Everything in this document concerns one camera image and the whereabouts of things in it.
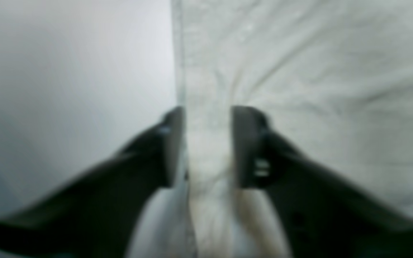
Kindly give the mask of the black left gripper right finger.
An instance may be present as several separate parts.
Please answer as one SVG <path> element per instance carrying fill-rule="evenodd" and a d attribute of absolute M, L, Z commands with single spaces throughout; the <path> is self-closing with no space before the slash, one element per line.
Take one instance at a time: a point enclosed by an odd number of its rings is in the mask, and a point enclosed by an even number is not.
<path fill-rule="evenodd" d="M 295 258 L 413 258 L 413 219 L 302 154 L 260 110 L 231 115 L 239 187 L 264 191 Z"/>

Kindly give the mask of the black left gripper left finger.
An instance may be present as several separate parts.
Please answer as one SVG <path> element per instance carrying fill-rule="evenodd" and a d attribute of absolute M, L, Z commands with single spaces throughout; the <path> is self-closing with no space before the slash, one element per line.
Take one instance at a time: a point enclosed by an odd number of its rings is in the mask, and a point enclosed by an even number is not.
<path fill-rule="evenodd" d="M 140 214 L 175 186 L 185 111 L 177 106 L 110 159 L 0 218 L 0 251 L 31 258 L 123 258 Z"/>

